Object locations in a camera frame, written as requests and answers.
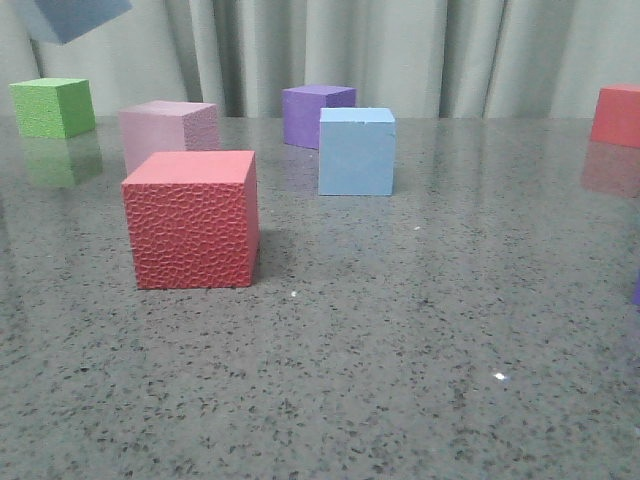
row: pink cube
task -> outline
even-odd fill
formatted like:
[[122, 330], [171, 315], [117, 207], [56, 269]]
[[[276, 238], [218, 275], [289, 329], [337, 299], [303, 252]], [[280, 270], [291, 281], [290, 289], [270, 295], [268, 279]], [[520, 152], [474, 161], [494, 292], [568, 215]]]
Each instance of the pink cube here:
[[218, 150], [218, 107], [213, 103], [155, 100], [120, 110], [127, 173], [155, 152]]

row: cube face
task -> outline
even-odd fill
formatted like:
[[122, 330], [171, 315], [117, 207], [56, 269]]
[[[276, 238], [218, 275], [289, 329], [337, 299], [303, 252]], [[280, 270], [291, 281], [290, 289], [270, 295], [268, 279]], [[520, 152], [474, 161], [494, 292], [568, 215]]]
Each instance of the cube face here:
[[634, 305], [640, 305], [640, 273], [638, 274], [638, 282], [636, 283], [636, 289], [633, 292], [633, 299], [631, 301]]
[[34, 40], [64, 44], [131, 9], [128, 0], [11, 0]]
[[600, 90], [591, 140], [640, 147], [640, 86], [611, 85]]
[[127, 173], [155, 152], [220, 148], [218, 107], [212, 103], [153, 101], [119, 112]]
[[323, 109], [320, 195], [391, 195], [396, 124], [386, 108]]
[[318, 149], [320, 110], [355, 105], [356, 89], [351, 87], [305, 85], [283, 90], [284, 143]]
[[88, 80], [41, 78], [9, 88], [24, 137], [70, 138], [96, 128]]
[[122, 183], [139, 288], [251, 285], [254, 152], [160, 152]]

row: curtain fold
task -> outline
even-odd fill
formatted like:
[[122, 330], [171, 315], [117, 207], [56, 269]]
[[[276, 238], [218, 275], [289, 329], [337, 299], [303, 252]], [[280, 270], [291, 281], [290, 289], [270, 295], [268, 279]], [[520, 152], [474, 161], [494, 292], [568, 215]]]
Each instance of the curtain fold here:
[[[283, 88], [354, 86], [397, 117], [590, 117], [640, 83], [640, 2], [132, 0], [66, 45], [31, 42], [0, 1], [0, 82], [91, 81], [98, 114], [153, 99], [279, 116]], [[0, 113], [13, 111], [8, 89]]]

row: light blue cube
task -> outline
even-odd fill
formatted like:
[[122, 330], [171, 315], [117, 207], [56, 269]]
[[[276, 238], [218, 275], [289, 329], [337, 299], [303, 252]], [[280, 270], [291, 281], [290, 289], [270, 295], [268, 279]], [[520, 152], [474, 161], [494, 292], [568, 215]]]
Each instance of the light blue cube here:
[[10, 0], [34, 40], [64, 44], [131, 9], [129, 0]]
[[391, 195], [396, 119], [388, 108], [323, 108], [320, 195]]

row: green cube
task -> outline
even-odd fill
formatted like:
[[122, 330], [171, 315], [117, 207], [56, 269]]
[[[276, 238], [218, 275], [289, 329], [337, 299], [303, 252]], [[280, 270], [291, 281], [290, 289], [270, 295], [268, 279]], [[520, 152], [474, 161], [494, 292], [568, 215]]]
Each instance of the green cube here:
[[23, 137], [69, 138], [96, 128], [88, 80], [40, 78], [9, 87]]

